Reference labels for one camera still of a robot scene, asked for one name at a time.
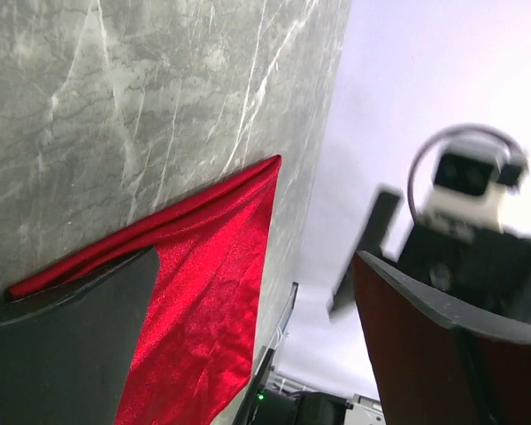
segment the marble surface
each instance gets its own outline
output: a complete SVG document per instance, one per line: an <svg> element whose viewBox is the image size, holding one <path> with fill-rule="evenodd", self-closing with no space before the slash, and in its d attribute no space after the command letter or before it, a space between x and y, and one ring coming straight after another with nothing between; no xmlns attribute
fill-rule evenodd
<svg viewBox="0 0 531 425"><path fill-rule="evenodd" d="M0 295L279 153L256 350L266 344L289 295L349 3L0 0Z"/></svg>

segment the black cable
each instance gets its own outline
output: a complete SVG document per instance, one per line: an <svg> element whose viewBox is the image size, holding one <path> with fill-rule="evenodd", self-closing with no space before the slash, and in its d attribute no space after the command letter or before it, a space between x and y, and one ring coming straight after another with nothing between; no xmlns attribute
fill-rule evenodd
<svg viewBox="0 0 531 425"><path fill-rule="evenodd" d="M421 160L438 143L457 135L463 135L464 133L489 135L494 141L503 144L508 150L523 153L523 150L520 148L518 143L508 135L505 135L495 128L483 126L481 124L458 124L456 126L447 127L444 130L439 131L425 143L423 143L423 145L419 148L409 169L409 177L407 179L407 205L409 206L409 212L411 213L413 222L417 219L417 207L415 206L413 186L415 184L415 174L417 173Z"/></svg>

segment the white wall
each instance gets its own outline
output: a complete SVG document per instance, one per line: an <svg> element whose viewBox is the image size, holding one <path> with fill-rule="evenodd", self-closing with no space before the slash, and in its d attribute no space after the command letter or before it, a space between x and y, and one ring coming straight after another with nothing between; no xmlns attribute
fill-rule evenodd
<svg viewBox="0 0 531 425"><path fill-rule="evenodd" d="M479 122L531 154L531 0L354 0L296 280L301 293L280 372L376 398L358 313L330 324L326 302L376 186L404 189L412 155L451 124ZM426 195L434 159L417 181ZM531 232L531 176L506 223ZM410 218L389 240L397 253Z"/></svg>

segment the red cloth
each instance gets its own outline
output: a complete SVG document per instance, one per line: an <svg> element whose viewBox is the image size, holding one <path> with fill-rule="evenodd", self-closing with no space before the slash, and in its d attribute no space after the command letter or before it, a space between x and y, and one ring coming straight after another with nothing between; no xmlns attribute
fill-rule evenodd
<svg viewBox="0 0 531 425"><path fill-rule="evenodd" d="M160 268L118 425L207 425L248 383L281 157L94 243L9 289L22 298L155 246Z"/></svg>

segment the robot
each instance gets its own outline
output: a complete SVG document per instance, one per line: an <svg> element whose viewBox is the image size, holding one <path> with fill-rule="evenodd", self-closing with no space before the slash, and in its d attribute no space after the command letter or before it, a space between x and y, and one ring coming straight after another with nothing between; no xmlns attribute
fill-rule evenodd
<svg viewBox="0 0 531 425"><path fill-rule="evenodd" d="M420 161L444 143L433 187L422 208L413 201ZM407 184L411 232L397 262L381 243L403 197L380 189L357 252L368 251L413 279L492 313L531 324L531 237L504 228L500 209L527 175L527 155L508 135L486 126L449 127L418 151ZM354 303L348 270L328 311L334 317Z"/></svg>

